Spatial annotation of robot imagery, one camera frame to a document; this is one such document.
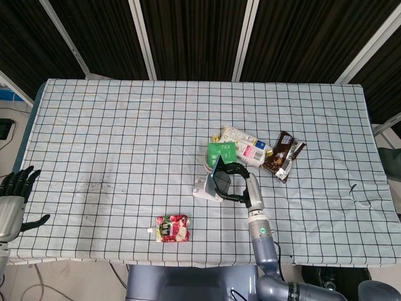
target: table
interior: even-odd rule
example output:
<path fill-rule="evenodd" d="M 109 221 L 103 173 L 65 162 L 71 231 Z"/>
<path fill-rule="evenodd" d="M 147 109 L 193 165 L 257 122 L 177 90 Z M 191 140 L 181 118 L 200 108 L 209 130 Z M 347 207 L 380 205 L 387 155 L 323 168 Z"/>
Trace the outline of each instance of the table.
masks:
<path fill-rule="evenodd" d="M 401 227 L 359 85 L 50 79 L 39 96 L 16 167 L 42 170 L 25 220 L 51 219 L 10 243 L 11 263 L 252 263 L 246 208 L 192 196 L 224 125 L 271 146 L 281 130 L 307 143 L 286 184 L 249 168 L 283 262 L 400 261 Z M 191 241 L 155 242 L 155 217 L 177 213 L 190 217 Z"/>

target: black curtain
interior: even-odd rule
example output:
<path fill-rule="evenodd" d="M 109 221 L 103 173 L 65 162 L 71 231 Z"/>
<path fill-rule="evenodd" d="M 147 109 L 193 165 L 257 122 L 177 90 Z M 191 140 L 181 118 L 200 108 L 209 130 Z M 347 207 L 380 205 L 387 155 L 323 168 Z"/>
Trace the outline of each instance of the black curtain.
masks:
<path fill-rule="evenodd" d="M 241 80 L 333 83 L 399 0 L 261 0 Z"/>
<path fill-rule="evenodd" d="M 0 70 L 33 100 L 48 78 L 84 78 L 39 1 L 0 1 Z"/>
<path fill-rule="evenodd" d="M 148 80 L 127 0 L 51 0 L 91 73 Z"/>
<path fill-rule="evenodd" d="M 382 124 L 401 112 L 401 28 L 384 43 L 351 83 L 365 91 L 373 124 Z M 401 123 L 393 126 L 401 137 Z"/>
<path fill-rule="evenodd" d="M 141 0 L 157 78 L 231 81 L 246 0 Z"/>

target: brown candy bar wrapper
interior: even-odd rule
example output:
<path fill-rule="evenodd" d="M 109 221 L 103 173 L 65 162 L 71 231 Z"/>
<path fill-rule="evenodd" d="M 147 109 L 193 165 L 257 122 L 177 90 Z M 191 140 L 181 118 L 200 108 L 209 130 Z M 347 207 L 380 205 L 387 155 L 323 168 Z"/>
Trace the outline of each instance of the brown candy bar wrapper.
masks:
<path fill-rule="evenodd" d="M 265 159 L 263 167 L 269 169 L 281 182 L 286 183 L 293 161 L 305 145 L 304 142 L 282 131 L 273 149 L 273 155 Z"/>

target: robotic arm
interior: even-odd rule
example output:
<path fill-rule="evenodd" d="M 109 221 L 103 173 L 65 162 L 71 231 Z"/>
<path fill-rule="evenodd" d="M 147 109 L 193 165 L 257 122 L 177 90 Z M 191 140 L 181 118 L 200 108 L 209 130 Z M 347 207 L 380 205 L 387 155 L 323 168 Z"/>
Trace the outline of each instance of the robotic arm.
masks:
<path fill-rule="evenodd" d="M 42 216 L 38 221 L 23 223 L 25 206 L 35 179 L 41 171 L 35 171 L 33 166 L 14 174 L 10 173 L 0 185 L 0 278 L 3 278 L 10 250 L 8 243 L 13 241 L 19 232 L 37 228 L 47 222 L 50 215 Z"/>
<path fill-rule="evenodd" d="M 246 189 L 242 196 L 227 193 L 231 174 L 239 174 L 245 179 Z M 249 173 L 241 164 L 224 164 L 219 157 L 211 178 L 216 185 L 216 193 L 221 198 L 245 203 L 248 209 L 249 233 L 256 264 L 265 274 L 256 284 L 258 297 L 262 301 L 346 301 L 342 294 L 335 291 L 306 283 L 287 283 L 282 280 L 269 220 L 263 213 L 261 188 L 254 174 Z"/>

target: black grid line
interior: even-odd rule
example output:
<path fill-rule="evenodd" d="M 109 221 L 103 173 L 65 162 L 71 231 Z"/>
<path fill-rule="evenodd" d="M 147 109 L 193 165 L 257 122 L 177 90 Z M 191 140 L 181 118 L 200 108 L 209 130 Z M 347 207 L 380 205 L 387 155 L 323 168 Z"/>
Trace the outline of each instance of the black grid line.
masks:
<path fill-rule="evenodd" d="M 246 208 L 192 196 L 195 179 L 206 176 L 207 143 L 223 125 L 270 146 L 281 130 L 307 143 L 286 184 L 249 167 L 283 262 L 399 261 L 400 223 L 360 86 L 48 80 L 23 166 L 43 170 L 27 220 L 52 218 L 10 244 L 11 262 L 252 262 Z M 146 230 L 164 214 L 189 216 L 190 242 L 155 242 Z"/>

